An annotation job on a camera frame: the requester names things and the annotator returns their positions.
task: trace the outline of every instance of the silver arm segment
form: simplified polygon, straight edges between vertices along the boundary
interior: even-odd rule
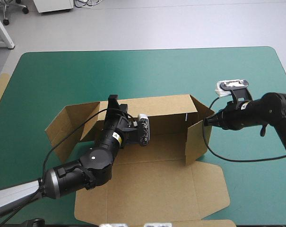
[[[0,190],[0,218],[21,206],[39,188],[39,182],[32,181]],[[32,201],[42,198],[38,192]]]

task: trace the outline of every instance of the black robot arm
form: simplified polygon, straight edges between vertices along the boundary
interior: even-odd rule
[[[47,170],[43,181],[32,181],[0,190],[0,218],[43,197],[58,199],[82,188],[93,189],[108,182],[120,148],[138,143],[146,146],[150,139],[149,119],[139,114],[130,121],[126,104],[118,104],[117,95],[110,95],[100,136],[78,160]]]
[[[266,93],[261,99],[252,100],[245,80],[236,86],[220,83],[223,91],[230,91],[233,101],[206,118],[205,125],[213,125],[225,130],[240,130],[244,127],[262,125],[260,135],[264,136],[269,124],[276,129],[286,149],[286,94]]]

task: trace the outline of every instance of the green table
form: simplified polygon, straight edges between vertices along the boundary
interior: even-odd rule
[[[216,97],[216,82],[223,79],[247,79],[255,99],[270,91],[286,93],[285,72],[270,47],[26,53],[0,102],[0,188],[41,176],[42,161],[51,148],[44,129],[65,105],[106,100],[109,94],[125,99],[186,93],[209,105]],[[222,98],[214,109],[230,99]],[[285,154],[272,127],[264,138],[259,133],[260,127],[214,128],[210,145],[229,158]],[[70,159],[89,143],[78,144]],[[238,164],[208,152],[200,160],[223,168],[231,199],[228,208],[206,219],[286,224],[286,159]],[[52,155],[49,167],[57,164]],[[47,223],[81,223],[73,215],[74,199],[75,194],[40,200],[11,223],[36,217]]]

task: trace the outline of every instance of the white cable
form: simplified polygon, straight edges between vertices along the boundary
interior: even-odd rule
[[[81,8],[88,8],[91,9],[93,6],[96,6],[100,4],[103,0],[97,0],[96,2],[94,0],[87,0],[87,2],[83,2],[81,0],[77,0],[77,4],[74,3],[77,7]]]

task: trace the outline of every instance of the chair wheel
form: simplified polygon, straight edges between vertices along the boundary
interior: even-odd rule
[[[24,14],[27,14],[29,12],[28,8],[23,8],[22,11],[23,11]]]
[[[3,24],[4,24],[4,25],[9,25],[9,20],[4,19],[4,20],[3,20]]]

